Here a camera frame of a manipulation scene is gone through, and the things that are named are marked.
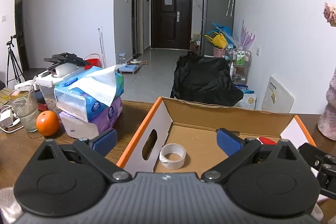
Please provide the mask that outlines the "pink textured vase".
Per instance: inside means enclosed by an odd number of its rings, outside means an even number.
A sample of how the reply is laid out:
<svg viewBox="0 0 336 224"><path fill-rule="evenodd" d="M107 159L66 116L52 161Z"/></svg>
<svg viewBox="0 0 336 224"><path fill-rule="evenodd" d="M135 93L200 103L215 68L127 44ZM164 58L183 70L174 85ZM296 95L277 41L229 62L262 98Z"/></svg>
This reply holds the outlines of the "pink textured vase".
<svg viewBox="0 0 336 224"><path fill-rule="evenodd" d="M335 75L330 81L329 89L326 92L327 105L324 113L318 121L318 129L326 138L336 141L336 91Z"/></svg>

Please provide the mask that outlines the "clear drinking glass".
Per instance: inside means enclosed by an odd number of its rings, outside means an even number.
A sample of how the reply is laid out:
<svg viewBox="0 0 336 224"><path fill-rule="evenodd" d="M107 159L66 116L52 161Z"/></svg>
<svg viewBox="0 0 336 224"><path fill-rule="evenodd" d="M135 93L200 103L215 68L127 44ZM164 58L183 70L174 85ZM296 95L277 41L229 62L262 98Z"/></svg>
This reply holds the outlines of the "clear drinking glass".
<svg viewBox="0 0 336 224"><path fill-rule="evenodd" d="M15 89L9 95L9 102L24 129L27 132L36 132L39 109L34 87L30 85Z"/></svg>

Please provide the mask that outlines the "purple tissue pack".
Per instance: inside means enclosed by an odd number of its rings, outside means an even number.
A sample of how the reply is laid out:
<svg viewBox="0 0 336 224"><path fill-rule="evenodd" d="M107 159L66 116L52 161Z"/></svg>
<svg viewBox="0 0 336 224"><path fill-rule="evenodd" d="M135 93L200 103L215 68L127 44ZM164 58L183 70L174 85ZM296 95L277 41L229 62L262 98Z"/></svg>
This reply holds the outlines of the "purple tissue pack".
<svg viewBox="0 0 336 224"><path fill-rule="evenodd" d="M74 139L89 140L112 128L122 112L121 97L116 98L110 108L105 109L90 122L77 119L66 112L60 113L60 119L68 136Z"/></svg>

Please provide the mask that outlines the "yellow bag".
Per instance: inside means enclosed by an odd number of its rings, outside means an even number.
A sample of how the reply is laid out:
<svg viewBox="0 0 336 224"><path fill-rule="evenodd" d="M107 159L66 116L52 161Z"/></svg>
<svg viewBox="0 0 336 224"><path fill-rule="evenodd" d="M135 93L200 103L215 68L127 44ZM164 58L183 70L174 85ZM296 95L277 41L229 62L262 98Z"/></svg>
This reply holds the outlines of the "yellow bag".
<svg viewBox="0 0 336 224"><path fill-rule="evenodd" d="M225 49L228 42L226 40L226 38L224 37L224 35L222 33L216 33L215 32L215 36L212 38L209 35L205 35L205 38L216 48L218 49Z"/></svg>

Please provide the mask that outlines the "orange fruit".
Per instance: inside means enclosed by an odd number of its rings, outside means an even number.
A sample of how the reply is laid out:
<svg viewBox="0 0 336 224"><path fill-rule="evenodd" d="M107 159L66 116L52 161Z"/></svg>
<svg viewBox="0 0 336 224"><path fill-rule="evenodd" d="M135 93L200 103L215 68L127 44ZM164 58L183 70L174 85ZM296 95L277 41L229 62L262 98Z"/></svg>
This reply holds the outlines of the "orange fruit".
<svg viewBox="0 0 336 224"><path fill-rule="evenodd" d="M40 113L35 124L38 132L43 136L54 135L58 132L60 127L60 121L57 114L50 110Z"/></svg>

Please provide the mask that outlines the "clear plastic food container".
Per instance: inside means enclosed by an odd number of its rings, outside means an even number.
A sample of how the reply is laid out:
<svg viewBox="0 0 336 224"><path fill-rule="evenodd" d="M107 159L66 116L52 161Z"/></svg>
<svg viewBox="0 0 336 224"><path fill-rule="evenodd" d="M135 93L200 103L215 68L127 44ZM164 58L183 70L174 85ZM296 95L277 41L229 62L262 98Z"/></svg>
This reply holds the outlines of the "clear plastic food container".
<svg viewBox="0 0 336 224"><path fill-rule="evenodd" d="M61 110L56 106L54 96L54 88L56 85L64 83L66 80L83 71L84 67L66 63L59 65L52 71L44 71L37 76L36 83L50 111L55 112L57 115L61 113Z"/></svg>

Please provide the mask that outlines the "white tape roll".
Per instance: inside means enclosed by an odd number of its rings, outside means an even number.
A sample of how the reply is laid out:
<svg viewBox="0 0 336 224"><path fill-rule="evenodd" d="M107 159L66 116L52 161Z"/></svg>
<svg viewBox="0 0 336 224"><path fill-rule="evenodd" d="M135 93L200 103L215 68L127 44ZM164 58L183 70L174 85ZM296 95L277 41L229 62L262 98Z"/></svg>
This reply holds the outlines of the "white tape roll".
<svg viewBox="0 0 336 224"><path fill-rule="evenodd" d="M162 147L159 153L161 165L169 170L178 170L183 167L186 150L180 144L171 143Z"/></svg>

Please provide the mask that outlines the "blue pet feeder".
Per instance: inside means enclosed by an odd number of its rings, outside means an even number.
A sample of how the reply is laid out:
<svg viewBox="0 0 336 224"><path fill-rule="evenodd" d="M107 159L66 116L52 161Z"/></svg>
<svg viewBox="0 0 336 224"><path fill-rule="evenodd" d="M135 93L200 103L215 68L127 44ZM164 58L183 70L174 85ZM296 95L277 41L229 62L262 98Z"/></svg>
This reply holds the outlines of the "blue pet feeder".
<svg viewBox="0 0 336 224"><path fill-rule="evenodd" d="M131 73L135 74L136 71L140 69L141 66L141 61L138 59L130 59L126 60L126 53L120 53L119 55L119 62L120 62L120 67L118 71L123 74L123 73Z"/></svg>

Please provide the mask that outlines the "orange cardboard box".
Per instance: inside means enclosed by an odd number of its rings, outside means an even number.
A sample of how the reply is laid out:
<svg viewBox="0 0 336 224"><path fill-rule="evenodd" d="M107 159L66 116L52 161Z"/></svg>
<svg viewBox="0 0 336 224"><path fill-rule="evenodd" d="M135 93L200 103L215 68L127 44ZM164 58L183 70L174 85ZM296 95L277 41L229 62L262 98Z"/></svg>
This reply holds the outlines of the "orange cardboard box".
<svg viewBox="0 0 336 224"><path fill-rule="evenodd" d="M279 114L238 107L224 107L159 97L151 107L117 166L131 175L167 172L159 161L165 144L177 143L186 150L179 172L198 176L227 158L217 145L217 129L239 133L243 139L266 137L289 139L295 147L314 145L309 131L295 114Z"/></svg>

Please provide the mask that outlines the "white flat board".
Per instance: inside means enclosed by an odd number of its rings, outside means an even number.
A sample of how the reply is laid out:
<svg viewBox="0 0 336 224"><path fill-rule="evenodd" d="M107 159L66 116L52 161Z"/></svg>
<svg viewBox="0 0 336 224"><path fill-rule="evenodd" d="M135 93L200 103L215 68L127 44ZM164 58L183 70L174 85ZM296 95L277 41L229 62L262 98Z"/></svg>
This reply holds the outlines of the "white flat board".
<svg viewBox="0 0 336 224"><path fill-rule="evenodd" d="M294 97L273 77L268 81L261 109L274 113L289 113Z"/></svg>

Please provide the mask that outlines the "red lint brush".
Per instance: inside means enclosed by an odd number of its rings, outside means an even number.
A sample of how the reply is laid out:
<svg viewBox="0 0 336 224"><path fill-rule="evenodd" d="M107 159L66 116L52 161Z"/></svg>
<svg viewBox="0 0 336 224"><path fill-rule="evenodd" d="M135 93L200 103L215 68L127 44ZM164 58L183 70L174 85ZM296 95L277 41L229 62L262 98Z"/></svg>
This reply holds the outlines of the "red lint brush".
<svg viewBox="0 0 336 224"><path fill-rule="evenodd" d="M266 138L263 136L258 137L258 140L263 145L276 145L277 144L277 140L273 140L273 139Z"/></svg>

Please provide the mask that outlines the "black bag on chair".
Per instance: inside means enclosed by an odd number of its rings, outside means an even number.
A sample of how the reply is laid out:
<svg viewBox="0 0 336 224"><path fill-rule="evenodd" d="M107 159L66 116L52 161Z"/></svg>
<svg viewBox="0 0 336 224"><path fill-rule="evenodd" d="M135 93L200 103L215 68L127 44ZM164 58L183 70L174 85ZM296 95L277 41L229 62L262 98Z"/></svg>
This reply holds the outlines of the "black bag on chair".
<svg viewBox="0 0 336 224"><path fill-rule="evenodd" d="M201 57L189 51L176 63L170 97L231 107L242 100L243 92L232 82L224 58Z"/></svg>

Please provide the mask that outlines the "grey refrigerator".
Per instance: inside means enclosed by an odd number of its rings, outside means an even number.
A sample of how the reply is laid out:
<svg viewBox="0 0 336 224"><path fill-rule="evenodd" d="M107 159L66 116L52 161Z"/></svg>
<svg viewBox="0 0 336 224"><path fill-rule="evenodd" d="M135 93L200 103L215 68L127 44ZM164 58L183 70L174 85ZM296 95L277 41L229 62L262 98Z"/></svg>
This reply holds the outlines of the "grey refrigerator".
<svg viewBox="0 0 336 224"><path fill-rule="evenodd" d="M228 15L227 7L229 0L203 0L202 7L202 29L201 29L201 56L212 56L214 54L214 46L209 42L205 35L214 30L212 25L218 24L228 27L231 31L234 25L234 14Z"/></svg>

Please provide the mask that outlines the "dark brown entrance door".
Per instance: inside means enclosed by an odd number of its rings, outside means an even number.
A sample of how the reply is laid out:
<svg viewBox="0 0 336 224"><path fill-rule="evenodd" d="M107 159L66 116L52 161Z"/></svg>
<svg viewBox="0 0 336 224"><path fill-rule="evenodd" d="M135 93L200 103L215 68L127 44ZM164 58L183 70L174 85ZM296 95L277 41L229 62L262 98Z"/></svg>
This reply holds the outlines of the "dark brown entrance door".
<svg viewBox="0 0 336 224"><path fill-rule="evenodd" d="M193 0L151 0L151 47L188 50Z"/></svg>

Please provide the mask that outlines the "red plastic bucket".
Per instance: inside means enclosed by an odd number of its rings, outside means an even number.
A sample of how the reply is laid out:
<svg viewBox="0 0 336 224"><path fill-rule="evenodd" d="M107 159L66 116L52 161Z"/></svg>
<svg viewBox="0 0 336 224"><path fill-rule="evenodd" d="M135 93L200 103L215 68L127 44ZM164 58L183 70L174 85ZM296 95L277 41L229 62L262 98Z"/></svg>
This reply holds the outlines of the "red plastic bucket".
<svg viewBox="0 0 336 224"><path fill-rule="evenodd" d="M91 69L92 67L103 67L101 56L98 53L91 53L90 55L86 56L84 60L89 63L85 66L85 70Z"/></svg>

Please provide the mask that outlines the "blue tissue pack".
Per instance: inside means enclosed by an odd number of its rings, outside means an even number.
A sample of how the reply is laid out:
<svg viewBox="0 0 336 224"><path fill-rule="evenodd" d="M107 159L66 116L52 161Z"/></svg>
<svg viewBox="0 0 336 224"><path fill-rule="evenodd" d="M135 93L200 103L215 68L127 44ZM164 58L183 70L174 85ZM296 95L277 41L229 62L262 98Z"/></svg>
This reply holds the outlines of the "blue tissue pack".
<svg viewBox="0 0 336 224"><path fill-rule="evenodd" d="M56 106L69 115L90 122L123 94L124 77L115 67L92 67L56 85Z"/></svg>

